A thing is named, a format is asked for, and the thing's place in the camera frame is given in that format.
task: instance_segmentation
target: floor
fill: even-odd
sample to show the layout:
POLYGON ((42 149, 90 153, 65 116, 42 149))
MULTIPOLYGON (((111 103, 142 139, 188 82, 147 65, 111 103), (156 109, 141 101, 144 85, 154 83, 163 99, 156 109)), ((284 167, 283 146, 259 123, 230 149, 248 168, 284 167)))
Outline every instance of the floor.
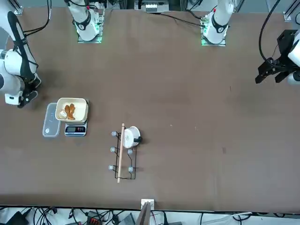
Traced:
MULTIPOLYGON (((24 208, 7 208, 4 210, 0 211, 0 223, 6 223, 17 211, 20 211, 24 213, 27 211, 27 209, 24 208)), ((34 216, 34 211, 35 209, 31 210, 29 214, 27 215, 27 220, 29 222, 29 225, 33 225, 33 216, 34 216)), ((53 225, 70 225, 74 224, 75 221, 74 218, 69 219, 69 213, 71 209, 58 209, 58 212, 53 215, 50 213, 47 218, 53 225)), ((102 212, 105 212, 105 210, 98 210, 98 213, 101 214, 102 212)), ((114 214, 117 214, 120 211, 114 210, 114 214)), ((132 213, 133 219, 136 222, 137 218, 139 216, 138 211, 124 211, 119 215, 119 221, 122 221, 126 216, 128 216, 130 213, 132 213)), ((38 218, 40 217, 40 213, 37 211, 36 216, 35 216, 35 223, 37 224, 38 218)), ((164 215, 163 212, 161 211, 153 211, 153 216, 150 217, 150 222, 149 225, 159 225, 159 224, 164 224, 164 215)), ((74 216, 76 221, 81 224, 83 224, 86 221, 86 216, 80 211, 80 210, 75 210, 74 216)), ((199 225, 200 224, 200 217, 201 213, 185 213, 185 212, 166 212, 167 216, 167 221, 171 225, 172 223, 175 222, 181 222, 183 225, 199 225)), ((210 214, 205 213, 202 217, 202 225, 208 224, 208 221, 215 220, 215 219, 220 219, 227 216, 226 214, 210 214)), ((222 223, 215 223, 215 224, 223 224, 223 225, 238 225, 240 224, 239 222, 235 221, 233 218, 230 218, 227 222, 224 221, 222 223)), ((299 224, 299 219, 295 218, 278 218, 278 217, 260 217, 260 216, 251 216, 249 219, 245 220, 242 222, 243 225, 296 225, 299 224)))

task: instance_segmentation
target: plastic container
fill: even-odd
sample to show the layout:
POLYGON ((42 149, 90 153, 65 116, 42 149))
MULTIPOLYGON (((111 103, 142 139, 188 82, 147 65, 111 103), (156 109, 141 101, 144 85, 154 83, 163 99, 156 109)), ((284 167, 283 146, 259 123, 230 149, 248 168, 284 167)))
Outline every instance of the plastic container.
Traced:
POLYGON ((55 118, 56 102, 51 102, 47 106, 44 125, 43 125, 43 136, 44 137, 57 137, 60 133, 61 122, 55 118))
POLYGON ((55 110, 55 118, 60 121, 64 121, 67 123, 83 123, 88 118, 88 103, 84 98, 72 98, 72 97, 62 97, 58 100, 55 110), (66 105, 74 104, 74 118, 75 120, 61 119, 60 111, 65 109, 66 105))

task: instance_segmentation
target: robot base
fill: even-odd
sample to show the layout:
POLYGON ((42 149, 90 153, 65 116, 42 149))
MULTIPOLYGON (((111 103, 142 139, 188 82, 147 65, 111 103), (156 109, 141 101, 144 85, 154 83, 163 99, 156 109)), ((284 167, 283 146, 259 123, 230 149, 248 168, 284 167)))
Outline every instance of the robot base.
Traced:
POLYGON ((205 38, 204 33, 206 32, 206 27, 209 26, 209 23, 210 20, 207 16, 202 17, 200 20, 200 24, 205 26, 205 27, 201 27, 201 45, 202 46, 226 46, 225 38, 219 44, 213 44, 205 38))
POLYGON ((103 25, 104 25, 104 15, 105 15, 105 9, 103 9, 103 13, 95 13, 96 18, 98 18, 98 23, 96 23, 96 29, 99 30, 99 34, 97 34, 91 41, 84 41, 81 39, 81 37, 78 35, 78 43, 95 43, 99 44, 102 42, 102 36, 103 36, 103 25))

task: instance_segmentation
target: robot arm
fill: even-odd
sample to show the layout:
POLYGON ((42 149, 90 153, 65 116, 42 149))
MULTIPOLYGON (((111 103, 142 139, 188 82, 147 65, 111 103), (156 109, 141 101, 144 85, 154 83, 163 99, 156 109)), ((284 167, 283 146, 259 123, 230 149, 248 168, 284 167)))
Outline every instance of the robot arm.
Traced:
POLYGON ((233 11, 232 0, 218 0, 218 5, 207 15, 209 24, 203 35, 208 43, 216 45, 223 41, 233 11))
POLYGON ((290 84, 300 84, 300 30, 284 30, 277 38, 280 51, 278 59, 268 58, 258 68, 256 83, 261 83, 267 76, 274 75, 275 82, 287 78, 290 84))
POLYGON ((0 50, 0 91, 7 104, 22 108, 38 95, 41 80, 19 20, 6 0, 0 0, 0 27, 14 42, 13 50, 0 50))
POLYGON ((84 0, 64 0, 67 4, 72 17, 75 21, 75 26, 78 35, 84 41, 91 41, 99 34, 99 14, 93 9, 90 9, 85 4, 84 0))

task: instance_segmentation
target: digital scale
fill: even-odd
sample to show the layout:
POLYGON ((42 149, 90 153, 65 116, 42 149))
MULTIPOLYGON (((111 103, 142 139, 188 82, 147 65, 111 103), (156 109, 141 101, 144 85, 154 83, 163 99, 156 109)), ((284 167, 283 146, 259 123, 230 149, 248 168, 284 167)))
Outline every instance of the digital scale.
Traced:
POLYGON ((83 137, 86 135, 88 120, 84 123, 66 123, 65 136, 68 137, 83 137))

